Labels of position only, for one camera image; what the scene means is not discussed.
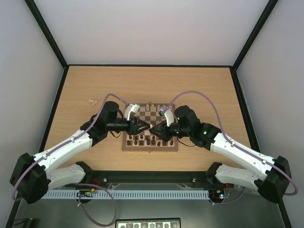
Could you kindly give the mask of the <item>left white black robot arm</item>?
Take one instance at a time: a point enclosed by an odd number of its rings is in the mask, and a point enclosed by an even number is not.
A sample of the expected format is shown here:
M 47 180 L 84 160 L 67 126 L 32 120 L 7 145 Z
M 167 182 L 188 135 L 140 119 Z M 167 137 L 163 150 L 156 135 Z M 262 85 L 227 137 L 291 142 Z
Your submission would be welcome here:
M 101 142 L 109 132 L 137 135 L 149 129 L 150 124 L 134 116 L 139 108 L 137 104 L 128 104 L 122 117 L 118 117 L 121 114 L 119 104 L 113 101 L 104 102 L 97 114 L 63 142 L 35 155 L 25 153 L 19 156 L 10 178 L 14 192 L 28 204 L 32 204 L 49 190 L 80 183 L 86 175 L 84 168 L 78 164 L 67 168 L 60 168 L 60 165 Z

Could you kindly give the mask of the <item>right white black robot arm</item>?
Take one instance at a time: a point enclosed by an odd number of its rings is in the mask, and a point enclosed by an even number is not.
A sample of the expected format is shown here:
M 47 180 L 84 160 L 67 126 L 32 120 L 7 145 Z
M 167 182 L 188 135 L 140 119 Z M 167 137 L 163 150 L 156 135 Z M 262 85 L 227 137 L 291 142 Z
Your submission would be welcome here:
M 264 199 L 280 203 L 286 195 L 291 179 L 289 162 L 278 156 L 273 158 L 256 152 L 232 138 L 216 126 L 199 120 L 188 106 L 180 106 L 175 112 L 162 107 L 159 114 L 165 121 L 152 127 L 150 133 L 165 142 L 172 137 L 189 137 L 194 145 L 224 155 L 242 168 L 233 168 L 215 162 L 207 172 L 208 183 L 218 186 L 231 183 L 256 190 Z

